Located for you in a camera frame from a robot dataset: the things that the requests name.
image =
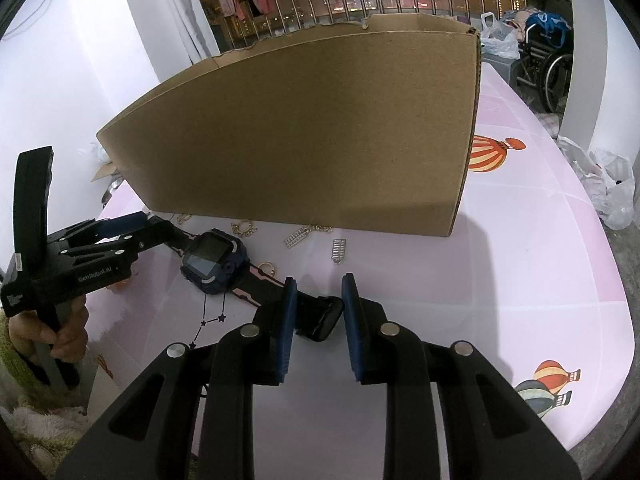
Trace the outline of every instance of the pink tablecloth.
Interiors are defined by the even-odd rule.
[[[273,262],[277,277],[294,276],[300,290],[339,294],[341,277],[353,272],[361,295],[424,340],[471,341],[521,395],[551,399],[556,406],[540,415],[570,448],[611,405],[631,364],[634,334],[620,276],[578,179],[488,64],[476,134],[472,162],[489,171],[469,172],[449,238],[336,229],[286,250],[282,240],[297,226],[257,222],[245,243],[254,262]],[[141,207],[125,184],[104,214]],[[230,231],[230,222],[194,217],[182,227]],[[330,259],[334,238],[347,240],[340,266]],[[200,327],[204,295],[178,266],[171,251],[156,248],[142,254],[128,289],[90,298],[91,345],[121,386],[166,345],[191,342]],[[209,297],[207,319],[221,310],[222,298]],[[198,345],[248,322],[254,310],[231,296],[225,314],[224,323],[200,331]],[[258,478],[379,478],[384,399],[382,386],[354,382],[343,325],[323,344],[295,338],[284,385],[255,391]]]

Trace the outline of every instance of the cardboard box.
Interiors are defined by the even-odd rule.
[[[100,180],[106,176],[112,176],[117,173],[117,171],[118,168],[116,168],[116,165],[113,162],[107,162],[106,164],[101,165],[100,169],[95,172],[91,182],[95,182],[96,180]]]
[[[447,236],[479,69],[463,23],[318,25],[194,65],[98,140],[153,210]]]

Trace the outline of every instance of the wheelchair wheel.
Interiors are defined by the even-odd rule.
[[[538,93],[545,111],[555,114],[569,93],[574,53],[571,48],[560,48],[547,56],[538,75]]]

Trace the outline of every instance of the cardboard flap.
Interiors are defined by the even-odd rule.
[[[384,32],[393,30],[421,30],[424,32],[456,32],[459,34],[478,34],[478,32],[469,25],[459,23],[454,20],[448,20],[441,16],[433,16],[431,14],[374,14],[369,16],[364,23],[361,22],[343,22],[334,23],[332,25],[324,25],[318,23],[309,28],[297,30],[292,34],[284,34],[272,38],[265,38],[253,46],[231,50],[217,57],[205,59],[195,65],[183,70],[180,73],[169,78],[167,81],[161,82],[152,88],[145,95],[137,99],[121,113],[114,117],[105,127],[110,126],[114,122],[120,120],[139,106],[151,101],[155,97],[162,95],[164,92],[172,88],[176,88],[199,76],[216,70],[222,66],[235,63],[247,57],[263,54],[278,48],[284,48],[293,44],[305,43],[307,41],[322,40],[335,36],[345,36],[348,34],[364,34],[367,32]]]

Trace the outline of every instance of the wheelchair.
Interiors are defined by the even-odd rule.
[[[545,112],[562,113],[571,83],[574,62],[574,35],[569,30],[564,45],[560,44],[561,33],[550,37],[537,24],[527,26],[525,39],[520,43],[519,83],[537,89]]]

